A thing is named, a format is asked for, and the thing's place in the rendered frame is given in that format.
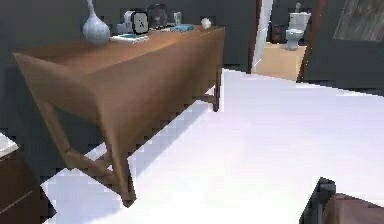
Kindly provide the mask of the brown wooden sideboard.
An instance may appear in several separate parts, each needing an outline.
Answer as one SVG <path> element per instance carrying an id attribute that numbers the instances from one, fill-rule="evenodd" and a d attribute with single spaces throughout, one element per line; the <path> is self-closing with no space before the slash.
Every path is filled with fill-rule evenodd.
<path id="1" fill-rule="evenodd" d="M 78 40 L 14 57 L 66 167 L 131 206 L 129 156 L 195 101 L 219 105 L 224 41 L 224 28 L 197 25 L 188 32 L 151 32 L 135 44 Z M 59 110 L 97 125 L 106 153 L 91 160 L 72 147 Z"/>

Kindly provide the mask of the blue flat book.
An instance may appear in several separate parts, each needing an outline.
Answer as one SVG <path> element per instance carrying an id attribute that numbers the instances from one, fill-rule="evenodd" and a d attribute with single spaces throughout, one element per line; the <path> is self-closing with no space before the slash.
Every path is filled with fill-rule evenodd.
<path id="1" fill-rule="evenodd" d="M 179 24 L 170 28 L 171 32 L 189 32 L 194 30 L 193 24 Z"/>

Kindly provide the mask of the white and teal book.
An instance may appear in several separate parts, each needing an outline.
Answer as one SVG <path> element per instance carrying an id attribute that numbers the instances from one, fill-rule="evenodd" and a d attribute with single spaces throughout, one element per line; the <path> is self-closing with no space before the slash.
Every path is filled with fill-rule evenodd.
<path id="1" fill-rule="evenodd" d="M 142 41 L 148 40 L 149 37 L 147 35 L 136 35 L 136 34 L 121 34 L 112 36 L 110 38 L 113 42 L 127 42 L 127 43 L 138 43 Z"/>

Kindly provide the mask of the dark glass jar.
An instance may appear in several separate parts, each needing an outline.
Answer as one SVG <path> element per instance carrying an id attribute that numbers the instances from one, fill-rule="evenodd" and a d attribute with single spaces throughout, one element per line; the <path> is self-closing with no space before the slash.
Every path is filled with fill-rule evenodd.
<path id="1" fill-rule="evenodd" d="M 151 4 L 146 7 L 151 28 L 164 27 L 167 24 L 167 7 L 165 4 Z"/>

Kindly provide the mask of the black and white alarm clock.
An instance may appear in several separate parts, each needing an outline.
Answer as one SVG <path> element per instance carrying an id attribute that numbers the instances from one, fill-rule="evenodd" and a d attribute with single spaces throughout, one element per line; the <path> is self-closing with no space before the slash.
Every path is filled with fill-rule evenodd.
<path id="1" fill-rule="evenodd" d="M 141 35 L 149 31 L 148 15 L 144 11 L 127 11 L 124 14 L 124 23 L 129 33 Z"/>

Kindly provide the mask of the white room door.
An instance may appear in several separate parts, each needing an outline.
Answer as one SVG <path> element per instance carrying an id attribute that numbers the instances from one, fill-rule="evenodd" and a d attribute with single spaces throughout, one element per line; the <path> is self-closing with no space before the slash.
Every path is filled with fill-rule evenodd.
<path id="1" fill-rule="evenodd" d="M 251 72 L 255 73 L 257 65 L 263 57 L 264 46 L 266 43 L 266 37 L 268 33 L 268 27 L 270 22 L 270 16 L 272 12 L 273 0 L 261 0 L 261 9 L 259 13 L 258 30 L 256 35 L 256 43 L 252 61 Z"/>

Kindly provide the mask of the pale blue vase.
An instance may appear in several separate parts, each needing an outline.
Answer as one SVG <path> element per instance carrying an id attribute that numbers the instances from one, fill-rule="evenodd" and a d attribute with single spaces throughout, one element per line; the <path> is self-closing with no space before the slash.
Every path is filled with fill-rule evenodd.
<path id="1" fill-rule="evenodd" d="M 96 15 L 93 0 L 86 2 L 89 16 L 82 27 L 83 36 L 92 44 L 105 44 L 110 38 L 109 26 Z"/>

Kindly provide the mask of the white toilet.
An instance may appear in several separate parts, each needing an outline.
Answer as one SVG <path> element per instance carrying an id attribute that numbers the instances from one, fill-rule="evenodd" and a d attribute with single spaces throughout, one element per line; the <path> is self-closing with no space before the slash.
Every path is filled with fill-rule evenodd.
<path id="1" fill-rule="evenodd" d="M 289 14 L 289 25 L 286 30 L 287 48 L 289 50 L 294 51 L 298 48 L 298 42 L 304 35 L 310 17 L 311 14 L 307 12 Z"/>

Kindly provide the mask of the dark brown chair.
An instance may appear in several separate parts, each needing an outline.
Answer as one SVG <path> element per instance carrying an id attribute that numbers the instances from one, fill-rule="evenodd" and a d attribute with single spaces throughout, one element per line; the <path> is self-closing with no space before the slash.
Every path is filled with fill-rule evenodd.
<path id="1" fill-rule="evenodd" d="M 333 180 L 320 177 L 298 224 L 384 224 L 384 207 L 337 193 Z"/>

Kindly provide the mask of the dark brown cabinet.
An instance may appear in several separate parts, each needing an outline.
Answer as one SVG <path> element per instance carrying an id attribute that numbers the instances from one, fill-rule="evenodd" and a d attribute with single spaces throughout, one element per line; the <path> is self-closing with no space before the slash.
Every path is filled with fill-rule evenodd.
<path id="1" fill-rule="evenodd" d="M 41 224 L 38 192 L 20 147 L 0 134 L 0 224 Z"/>

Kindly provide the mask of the grey framed wall picture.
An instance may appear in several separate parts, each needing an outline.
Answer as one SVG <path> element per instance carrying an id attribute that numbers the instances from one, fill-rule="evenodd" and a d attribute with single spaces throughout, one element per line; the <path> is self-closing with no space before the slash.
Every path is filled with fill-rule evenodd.
<path id="1" fill-rule="evenodd" d="M 384 41 L 384 0 L 345 0 L 333 38 Z"/>

